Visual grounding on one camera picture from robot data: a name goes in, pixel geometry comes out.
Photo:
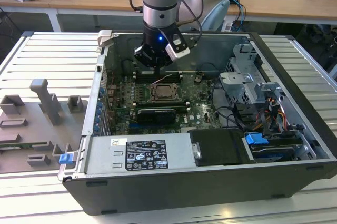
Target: blue clip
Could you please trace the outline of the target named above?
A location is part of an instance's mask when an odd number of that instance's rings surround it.
[[[59,164],[73,164],[74,154],[61,154],[58,160]]]
[[[261,133],[250,133],[246,137],[247,143],[250,144],[268,144],[269,141],[262,137]]]

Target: power supply label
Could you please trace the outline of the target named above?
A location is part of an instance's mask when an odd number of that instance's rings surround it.
[[[165,141],[128,141],[125,168],[127,171],[168,169]]]

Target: desk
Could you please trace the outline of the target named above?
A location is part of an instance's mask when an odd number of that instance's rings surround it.
[[[336,0],[241,0],[247,8],[247,21],[337,24]],[[134,0],[141,5],[142,0]],[[128,0],[35,0],[17,2],[0,0],[0,7],[9,12],[45,13],[49,15],[53,30],[60,32],[58,14],[141,16],[131,10]],[[228,19],[238,14],[231,5]]]

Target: motherboard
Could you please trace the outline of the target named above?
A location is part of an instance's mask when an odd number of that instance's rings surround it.
[[[112,77],[108,86],[112,135],[186,133],[220,128],[202,73]]]

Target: barcode sticker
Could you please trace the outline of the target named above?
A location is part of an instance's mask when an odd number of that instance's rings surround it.
[[[111,146],[125,146],[127,138],[112,138]]]

